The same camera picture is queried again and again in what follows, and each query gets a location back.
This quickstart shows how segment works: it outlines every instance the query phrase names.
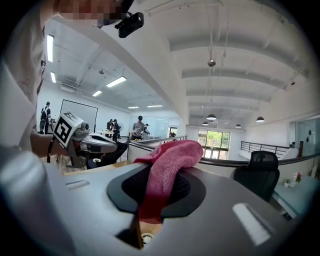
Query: robotic arm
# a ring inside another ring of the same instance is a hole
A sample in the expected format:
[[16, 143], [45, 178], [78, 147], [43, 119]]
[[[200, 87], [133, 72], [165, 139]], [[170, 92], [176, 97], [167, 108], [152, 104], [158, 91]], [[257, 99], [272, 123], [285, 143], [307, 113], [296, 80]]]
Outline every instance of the robotic arm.
[[48, 163], [54, 140], [58, 140], [70, 155], [72, 165], [67, 167], [79, 169], [86, 164], [90, 154], [111, 153], [117, 150], [114, 141], [90, 132], [89, 124], [71, 112], [61, 113], [57, 119], [53, 139], [48, 148]]

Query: black backpack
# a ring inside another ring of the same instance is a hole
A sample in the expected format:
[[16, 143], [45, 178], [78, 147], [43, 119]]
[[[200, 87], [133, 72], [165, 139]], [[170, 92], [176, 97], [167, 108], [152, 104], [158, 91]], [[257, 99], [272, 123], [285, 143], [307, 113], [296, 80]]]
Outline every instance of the black backpack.
[[44, 107], [41, 112], [41, 120], [46, 120], [46, 119], [47, 119], [47, 111], [46, 111], [46, 108]]

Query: wooden table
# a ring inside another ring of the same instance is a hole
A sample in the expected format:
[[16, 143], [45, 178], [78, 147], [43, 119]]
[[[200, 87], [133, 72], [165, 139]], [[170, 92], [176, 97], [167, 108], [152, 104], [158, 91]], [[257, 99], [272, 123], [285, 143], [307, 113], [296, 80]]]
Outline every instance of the wooden table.
[[122, 166], [128, 166], [131, 165], [132, 162], [127, 160], [127, 161], [122, 161], [122, 162], [117, 162], [114, 164], [110, 164], [110, 165], [106, 165], [106, 166], [102, 166], [102, 167], [98, 167], [98, 168], [94, 168], [94, 169], [89, 169], [89, 170], [78, 170], [78, 171], [74, 171], [74, 172], [66, 172], [64, 174], [64, 176], [71, 176], [71, 175], [79, 175], [79, 174], [89, 174], [89, 173], [95, 173], [95, 172], [100, 172], [100, 171], [110, 171]]

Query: air conditioner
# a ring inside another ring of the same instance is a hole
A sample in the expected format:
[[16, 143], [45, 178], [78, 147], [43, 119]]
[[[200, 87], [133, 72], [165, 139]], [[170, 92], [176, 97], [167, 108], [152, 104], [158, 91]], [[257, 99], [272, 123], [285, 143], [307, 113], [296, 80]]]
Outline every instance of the air conditioner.
[[61, 90], [69, 92], [69, 93], [74, 93], [76, 89], [73, 86], [62, 82], [61, 83]]

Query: pink cloth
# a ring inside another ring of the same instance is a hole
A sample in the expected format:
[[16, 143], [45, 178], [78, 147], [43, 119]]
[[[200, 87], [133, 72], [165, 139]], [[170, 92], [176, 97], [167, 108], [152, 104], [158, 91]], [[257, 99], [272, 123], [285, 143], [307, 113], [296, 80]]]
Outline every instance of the pink cloth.
[[203, 153], [202, 146], [194, 140], [176, 140], [161, 144], [149, 155], [134, 160], [134, 163], [153, 163], [138, 210], [141, 221], [161, 222], [160, 213], [167, 205], [177, 172], [195, 166]]

